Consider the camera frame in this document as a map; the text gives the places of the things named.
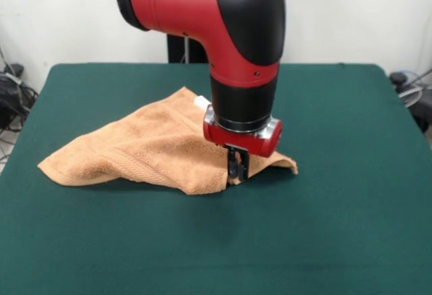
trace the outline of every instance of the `white label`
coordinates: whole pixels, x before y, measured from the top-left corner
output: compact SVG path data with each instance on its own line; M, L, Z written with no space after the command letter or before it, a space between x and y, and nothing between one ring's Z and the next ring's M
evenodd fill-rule
M195 105L200 107L203 111L207 110L207 107L211 105L211 103L204 96L198 96L194 101Z

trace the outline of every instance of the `floor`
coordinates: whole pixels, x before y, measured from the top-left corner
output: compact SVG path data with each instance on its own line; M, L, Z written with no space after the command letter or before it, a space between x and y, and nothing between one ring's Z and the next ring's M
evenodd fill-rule
M18 138L18 133L4 131L0 135L0 173L3 171L7 162L7 156L11 154L14 149L14 144Z

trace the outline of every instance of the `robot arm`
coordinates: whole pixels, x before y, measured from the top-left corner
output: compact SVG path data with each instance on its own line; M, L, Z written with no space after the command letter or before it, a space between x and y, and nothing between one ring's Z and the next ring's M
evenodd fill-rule
M204 135L228 148L229 176L247 179L249 154L269 157L282 131L271 110L284 49L285 0L117 2L129 24L189 36L203 45L212 101Z

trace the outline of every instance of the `table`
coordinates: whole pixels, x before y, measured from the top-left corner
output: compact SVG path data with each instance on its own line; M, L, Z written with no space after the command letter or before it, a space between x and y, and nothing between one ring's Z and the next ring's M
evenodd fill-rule
M432 153L376 65L282 65L279 151L225 192L49 181L39 161L207 65L50 72L0 177L0 294L431 294Z

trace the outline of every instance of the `towel fold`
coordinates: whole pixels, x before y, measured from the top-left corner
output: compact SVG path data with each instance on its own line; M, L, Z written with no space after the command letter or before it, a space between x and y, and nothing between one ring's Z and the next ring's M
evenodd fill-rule
M124 178L178 188L186 194L226 189L227 150L204 139L204 111L182 88L125 118L78 137L38 167L64 186L87 186ZM250 157L249 176L273 165L298 173L292 159L274 153Z

